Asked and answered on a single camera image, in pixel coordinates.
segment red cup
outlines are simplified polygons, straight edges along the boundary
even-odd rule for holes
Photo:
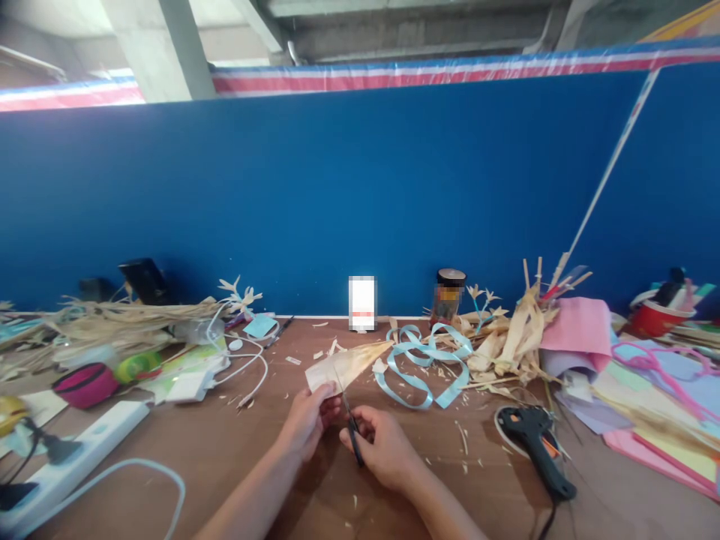
[[[674,310],[646,300],[632,318],[630,327],[638,334],[660,338],[680,323],[694,317],[696,313],[696,310]]]

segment wooden table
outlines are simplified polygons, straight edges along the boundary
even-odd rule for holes
[[[347,331],[346,320],[331,320],[325,327],[313,328],[318,322],[322,321],[297,319],[266,353],[271,362],[268,379],[251,409],[238,414],[227,401],[257,384],[263,371],[259,362],[211,390],[202,403],[154,408],[94,474],[128,458],[152,459],[171,467],[187,486],[175,538],[191,538],[275,440],[291,397],[305,385],[304,370],[315,362],[313,354],[326,351],[335,336],[347,348],[385,338],[386,326],[360,335]],[[286,356],[302,360],[302,365],[285,361]],[[415,369],[409,361],[404,364],[409,372]],[[436,395],[450,383],[449,376],[444,380],[436,370],[431,370],[429,377],[421,375]],[[46,388],[50,377],[21,380],[15,392]],[[411,392],[409,387],[399,386],[400,382],[388,376],[396,392],[410,394],[413,403],[422,402],[421,392]],[[533,384],[530,390],[544,400],[542,385]],[[351,407],[369,404],[392,411],[418,453],[430,461],[432,470],[491,539],[537,537],[551,504],[530,461],[503,450],[493,414],[506,400],[470,391],[467,403],[458,398],[445,410],[434,404],[428,411],[413,411],[385,395],[370,369],[349,386],[346,395]],[[146,397],[134,391],[124,399]],[[66,409],[47,427],[59,435],[78,434],[112,404],[103,403],[90,412]],[[456,420],[468,432],[467,456]],[[387,491],[366,469],[358,469],[354,457],[338,441],[341,427],[332,427],[322,439],[268,537],[429,539],[415,509],[403,497]],[[569,412],[559,416],[557,435],[572,457],[565,470],[578,495],[560,506],[548,538],[718,538],[720,511],[711,500],[611,451]],[[14,457],[0,461],[0,473],[13,462]],[[20,479],[43,463],[44,457],[33,458]],[[357,508],[353,495],[358,497]],[[33,538],[162,539],[176,500],[176,486],[168,478],[141,467],[127,467],[102,481]]]

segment light blue paper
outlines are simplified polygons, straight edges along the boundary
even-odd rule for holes
[[[245,326],[244,330],[246,334],[251,335],[253,338],[260,339],[264,338],[276,324],[278,324],[278,321],[275,319],[259,314]]]
[[[435,344],[435,333],[440,329],[445,329],[453,337],[453,339],[455,339],[457,344],[460,345],[460,349],[455,351],[455,353],[437,350],[437,346]],[[387,339],[390,339],[393,331],[394,329],[388,331]],[[468,340],[465,336],[463,336],[460,332],[458,332],[451,326],[444,325],[440,322],[433,326],[433,330],[430,334],[430,341],[427,345],[423,344],[420,341],[420,329],[415,325],[404,326],[397,332],[398,344],[392,347],[392,351],[390,352],[390,356],[388,357],[388,366],[396,374],[398,374],[402,378],[402,380],[411,385],[413,388],[417,388],[419,390],[422,390],[423,392],[426,392],[427,396],[425,397],[425,401],[423,401],[422,404],[410,405],[402,397],[398,396],[397,394],[395,394],[394,391],[392,391],[392,389],[385,381],[384,373],[375,373],[375,380],[377,381],[377,384],[388,396],[393,398],[399,404],[408,407],[409,409],[426,410],[430,408],[433,400],[435,400],[437,404],[440,405],[443,409],[447,409],[448,405],[450,405],[455,400],[455,398],[460,395],[460,393],[462,392],[462,387],[465,386],[470,379],[470,372],[467,369],[467,365],[465,364],[465,362],[462,361],[463,358],[473,352],[473,346],[470,344],[470,340]],[[400,339],[402,338],[403,334],[407,336],[408,341],[404,341],[401,343]],[[420,353],[428,356],[428,358],[419,358],[418,356],[413,355],[410,352],[411,350],[419,351]],[[406,375],[405,373],[400,372],[400,368],[395,361],[395,356],[400,354],[404,354],[413,364],[418,365],[421,368],[429,368],[435,360],[439,362],[444,362],[446,364],[457,362],[462,368],[462,373],[440,396],[435,398],[433,396],[433,393],[430,391],[430,387],[425,383],[425,381],[419,379],[416,376]]]

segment green tape roll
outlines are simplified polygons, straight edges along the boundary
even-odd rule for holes
[[[129,384],[136,380],[139,374],[154,370],[162,361],[158,352],[141,352],[120,362],[114,375],[119,383]]]

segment pink container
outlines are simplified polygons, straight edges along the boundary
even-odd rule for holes
[[[105,364],[79,367],[52,384],[52,391],[77,409],[88,409],[105,401],[120,384]]]

